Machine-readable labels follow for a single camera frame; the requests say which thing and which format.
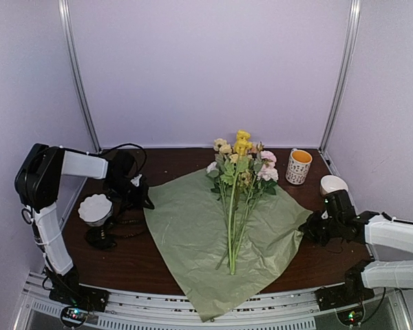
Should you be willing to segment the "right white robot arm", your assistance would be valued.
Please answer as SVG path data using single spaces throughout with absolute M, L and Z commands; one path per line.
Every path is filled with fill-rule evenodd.
M 413 222 L 391 217 L 385 212 L 355 212 L 346 190 L 336 190 L 324 197 L 325 211 L 315 211 L 299 226 L 299 231 L 315 243 L 325 246 L 340 238 L 369 248 L 382 246 L 413 255 Z M 413 289 L 413 260 L 362 261 L 345 273 L 339 297 L 354 303 L 366 289 Z

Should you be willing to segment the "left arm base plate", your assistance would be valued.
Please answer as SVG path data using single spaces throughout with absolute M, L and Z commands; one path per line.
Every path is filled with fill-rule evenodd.
M 49 298 L 50 300 L 86 311 L 104 312 L 109 292 L 104 289 L 80 286 L 76 293 L 63 287 L 54 287 L 49 293 Z

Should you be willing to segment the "pale yellow fake flower stem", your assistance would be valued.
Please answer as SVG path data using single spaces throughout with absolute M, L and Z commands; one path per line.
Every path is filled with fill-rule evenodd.
M 232 185 L 230 156 L 233 154 L 233 147 L 234 145 L 229 144 L 224 139 L 216 139 L 213 145 L 215 151 L 215 161 L 218 163 L 220 170 L 222 171 L 221 179 L 227 186 L 230 187 Z M 240 185 L 239 188 L 240 195 L 244 194 Z

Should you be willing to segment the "black ribbon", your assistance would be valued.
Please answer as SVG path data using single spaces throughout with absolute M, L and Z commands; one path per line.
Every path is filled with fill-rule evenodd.
M 147 231 L 145 221 L 137 218 L 126 219 L 125 213 L 131 208 L 121 208 L 116 215 L 112 215 L 103 225 L 90 228 L 84 236 L 85 241 L 98 250 L 108 250 L 117 246 L 117 240 L 137 237 Z M 119 226 L 132 227 L 129 233 L 116 234 L 114 230 Z

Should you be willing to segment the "pink and green wrapping paper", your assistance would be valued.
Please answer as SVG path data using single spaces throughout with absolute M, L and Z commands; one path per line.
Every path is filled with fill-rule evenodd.
M 149 189 L 145 211 L 151 236 L 171 275 L 204 322 L 222 316 L 279 278 L 299 250 L 299 226 L 311 212 L 277 186 L 246 222 L 235 263 L 228 266 L 222 203 L 205 170 Z

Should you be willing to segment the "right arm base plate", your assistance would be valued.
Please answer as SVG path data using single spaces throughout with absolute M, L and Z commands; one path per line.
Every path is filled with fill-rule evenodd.
M 359 304 L 364 300 L 374 298 L 373 289 L 360 289 L 348 292 L 345 285 L 322 287 L 315 291 L 315 297 L 320 311 L 338 309 L 348 305 Z

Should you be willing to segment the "bright yellow fake flower stem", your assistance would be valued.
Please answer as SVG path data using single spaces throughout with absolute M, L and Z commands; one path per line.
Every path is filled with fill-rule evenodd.
M 243 233 L 243 221 L 239 222 L 236 219 L 236 214 L 237 207 L 240 201 L 240 179 L 242 173 L 248 168 L 248 152 L 253 146 L 253 144 L 249 141 L 250 137 L 250 133 L 243 130 L 239 130 L 236 134 L 236 141 L 233 147 L 233 154 L 230 156 L 230 165 L 232 169 L 232 185 L 227 218 L 228 257 L 230 275 L 235 274 L 236 259 Z

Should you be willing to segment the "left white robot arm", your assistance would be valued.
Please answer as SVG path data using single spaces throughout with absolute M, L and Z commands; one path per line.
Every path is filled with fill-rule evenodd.
M 30 216 L 45 265 L 54 274 L 64 276 L 74 267 L 56 212 L 62 177 L 102 180 L 110 198 L 119 198 L 135 208 L 155 208 L 141 173 L 143 166 L 136 163 L 123 144 L 112 151 L 113 158 L 105 159 L 104 153 L 97 155 L 62 146 L 34 144 L 17 173 L 14 187 L 24 206 L 22 213 Z

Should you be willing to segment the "pink fake flower stem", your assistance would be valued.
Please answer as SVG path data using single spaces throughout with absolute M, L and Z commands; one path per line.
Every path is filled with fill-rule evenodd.
M 241 244 L 249 216 L 263 195 L 276 195 L 276 187 L 278 187 L 279 179 L 279 174 L 275 167 L 277 158 L 273 152 L 265 150 L 262 143 L 257 144 L 255 148 L 249 152 L 248 157 L 248 168 L 242 173 L 240 179 L 240 186 L 245 196 L 244 211 L 241 220 L 244 225 L 240 241 Z

